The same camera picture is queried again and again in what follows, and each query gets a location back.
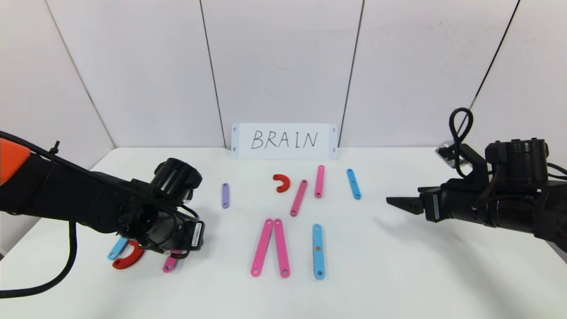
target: white sign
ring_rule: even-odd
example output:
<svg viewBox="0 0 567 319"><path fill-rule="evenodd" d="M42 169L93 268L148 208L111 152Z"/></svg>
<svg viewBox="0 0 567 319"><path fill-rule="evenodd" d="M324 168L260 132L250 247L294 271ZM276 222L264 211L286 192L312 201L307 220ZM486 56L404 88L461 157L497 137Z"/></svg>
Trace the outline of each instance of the white sign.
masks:
<svg viewBox="0 0 567 319"><path fill-rule="evenodd" d="M334 124L237 123L232 126L232 157L248 160L333 160Z"/></svg>

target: white wall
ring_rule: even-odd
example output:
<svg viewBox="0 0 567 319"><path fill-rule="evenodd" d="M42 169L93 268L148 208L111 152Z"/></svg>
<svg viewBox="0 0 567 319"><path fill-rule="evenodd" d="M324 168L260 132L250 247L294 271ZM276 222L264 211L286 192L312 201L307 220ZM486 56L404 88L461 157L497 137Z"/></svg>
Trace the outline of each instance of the white wall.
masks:
<svg viewBox="0 0 567 319"><path fill-rule="evenodd" d="M199 1L48 0L122 146L224 146Z"/></svg>
<svg viewBox="0 0 567 319"><path fill-rule="evenodd" d="M43 1L0 1L0 130L91 168L112 148ZM0 213L0 250L37 218Z"/></svg>
<svg viewBox="0 0 567 319"><path fill-rule="evenodd" d="M340 146L437 146L469 107L517 0L365 2Z"/></svg>
<svg viewBox="0 0 567 319"><path fill-rule="evenodd" d="M204 0L225 139L238 122L340 127L362 0Z"/></svg>
<svg viewBox="0 0 567 319"><path fill-rule="evenodd" d="M472 111L465 140L484 156L495 140L538 137L567 166L567 2L521 0Z"/></svg>

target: label sticker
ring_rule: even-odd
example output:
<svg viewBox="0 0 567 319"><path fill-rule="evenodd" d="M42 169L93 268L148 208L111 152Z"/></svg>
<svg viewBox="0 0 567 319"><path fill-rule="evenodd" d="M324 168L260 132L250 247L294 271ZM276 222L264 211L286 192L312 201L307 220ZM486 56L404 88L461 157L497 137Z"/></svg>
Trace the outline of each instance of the label sticker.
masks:
<svg viewBox="0 0 567 319"><path fill-rule="evenodd" d="M191 242L192 247L197 247L197 245L199 244L199 237L201 236L201 227L202 227L201 223L195 225L195 231L193 232L193 241Z"/></svg>

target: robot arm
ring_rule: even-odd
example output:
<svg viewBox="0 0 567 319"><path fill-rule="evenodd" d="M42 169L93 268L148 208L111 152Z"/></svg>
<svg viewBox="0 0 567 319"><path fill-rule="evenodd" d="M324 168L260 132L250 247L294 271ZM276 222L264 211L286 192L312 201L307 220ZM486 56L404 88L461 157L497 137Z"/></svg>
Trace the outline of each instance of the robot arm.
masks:
<svg viewBox="0 0 567 319"><path fill-rule="evenodd" d="M472 125L468 109L457 109L454 114L457 112L466 112L467 126ZM548 176L563 180L565 177L548 174L547 167L567 171L547 163L549 150L545 141L496 141L486 147L484 159L468 145L460 144L464 136L453 135L455 143L438 149L438 153L451 167L468 162L472 171L439 187L420 187L416 198L386 198L388 204L415 215L425 211L425 218L435 223L459 219L532 233L567 251L567 182L548 180Z"/></svg>
<svg viewBox="0 0 567 319"><path fill-rule="evenodd" d="M179 259L201 248L205 225L183 205L202 181L196 169L169 158L156 168L150 183L127 182L65 161L56 156L57 147L58 143L47 152L0 132L0 211L69 221L71 255L73 241L75 253L77 248L75 223L101 233L118 233L136 240L143 249L159 253L178 250L171 256ZM178 212L178 207L194 217ZM194 238L197 224L200 231ZM67 272L72 264L67 263ZM0 297L42 291L1 291Z"/></svg>

